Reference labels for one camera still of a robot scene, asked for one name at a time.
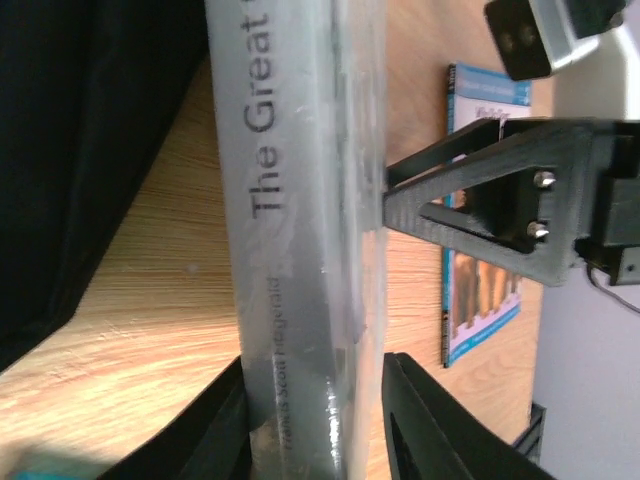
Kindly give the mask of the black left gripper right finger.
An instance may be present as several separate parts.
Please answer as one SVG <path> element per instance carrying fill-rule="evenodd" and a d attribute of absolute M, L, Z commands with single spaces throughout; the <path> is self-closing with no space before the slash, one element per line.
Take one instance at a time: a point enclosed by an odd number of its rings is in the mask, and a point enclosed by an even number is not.
<path fill-rule="evenodd" d="M 484 427 L 406 353 L 384 355 L 382 405 L 393 479 L 550 479 Z"/>

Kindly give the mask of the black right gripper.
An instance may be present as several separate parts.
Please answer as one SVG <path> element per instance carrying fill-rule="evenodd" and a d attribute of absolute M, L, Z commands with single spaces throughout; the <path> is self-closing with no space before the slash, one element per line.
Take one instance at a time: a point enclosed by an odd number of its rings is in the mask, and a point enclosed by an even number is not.
<path fill-rule="evenodd" d="M 566 280 L 574 244 L 611 286 L 637 285 L 639 123 L 593 138 L 592 123 L 537 127 L 459 155 L 389 185 L 384 223 L 548 286 Z"/>

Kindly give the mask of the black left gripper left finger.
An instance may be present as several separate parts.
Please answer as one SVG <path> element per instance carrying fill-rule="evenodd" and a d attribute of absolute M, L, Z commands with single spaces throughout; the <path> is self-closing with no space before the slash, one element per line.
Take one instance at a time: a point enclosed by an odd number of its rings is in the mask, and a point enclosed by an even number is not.
<path fill-rule="evenodd" d="M 169 425 L 102 479 L 248 479 L 251 451 L 241 361 L 235 359 Z"/>

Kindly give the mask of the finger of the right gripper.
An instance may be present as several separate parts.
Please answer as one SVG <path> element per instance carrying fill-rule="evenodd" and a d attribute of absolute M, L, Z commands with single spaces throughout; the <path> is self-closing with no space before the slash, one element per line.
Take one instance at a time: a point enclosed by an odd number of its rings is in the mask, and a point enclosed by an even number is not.
<path fill-rule="evenodd" d="M 591 124 L 594 121 L 594 117 L 479 119 L 388 167 L 387 183 L 399 185 L 438 165 L 447 164 L 459 155 L 469 155 L 494 145 L 503 138 L 537 127 L 565 127 Z"/>

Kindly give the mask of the grey hardcover book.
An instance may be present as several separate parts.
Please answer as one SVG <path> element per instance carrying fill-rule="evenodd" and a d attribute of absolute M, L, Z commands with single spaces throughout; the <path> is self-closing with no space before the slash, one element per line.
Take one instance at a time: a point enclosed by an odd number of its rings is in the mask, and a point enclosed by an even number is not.
<path fill-rule="evenodd" d="M 382 1 L 210 1 L 253 469 L 362 479 L 386 328 Z"/>

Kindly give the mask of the black backpack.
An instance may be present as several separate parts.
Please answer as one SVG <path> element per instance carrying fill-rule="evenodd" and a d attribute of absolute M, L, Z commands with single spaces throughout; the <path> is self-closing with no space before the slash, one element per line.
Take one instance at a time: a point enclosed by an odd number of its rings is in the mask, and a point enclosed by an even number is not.
<path fill-rule="evenodd" d="M 207 50 L 200 1 L 1 5 L 1 364 L 74 315 Z"/>

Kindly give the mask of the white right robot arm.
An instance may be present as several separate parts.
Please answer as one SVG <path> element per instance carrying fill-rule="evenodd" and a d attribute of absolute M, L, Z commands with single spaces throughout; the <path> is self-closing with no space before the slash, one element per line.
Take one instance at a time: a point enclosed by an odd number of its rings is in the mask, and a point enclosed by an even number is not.
<path fill-rule="evenodd" d="M 639 281 L 639 53 L 624 1 L 491 1 L 515 81 L 553 78 L 550 118 L 483 119 L 396 163 L 384 222 L 548 286 L 576 260 Z"/>

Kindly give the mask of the blue cap highlighter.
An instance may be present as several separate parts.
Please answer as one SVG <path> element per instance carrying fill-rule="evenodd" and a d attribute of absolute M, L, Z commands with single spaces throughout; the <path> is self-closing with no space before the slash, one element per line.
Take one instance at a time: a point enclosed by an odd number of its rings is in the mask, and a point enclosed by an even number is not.
<path fill-rule="evenodd" d="M 66 477 L 50 473 L 18 470 L 9 476 L 10 480 L 68 480 Z"/>

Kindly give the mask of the black cage frame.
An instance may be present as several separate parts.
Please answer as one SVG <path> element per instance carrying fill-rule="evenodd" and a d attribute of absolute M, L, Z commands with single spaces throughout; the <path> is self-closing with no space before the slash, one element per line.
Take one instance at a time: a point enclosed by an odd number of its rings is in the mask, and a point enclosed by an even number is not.
<path fill-rule="evenodd" d="M 528 428 L 516 439 L 513 447 L 535 464 L 540 463 L 546 408 L 533 403 Z"/>

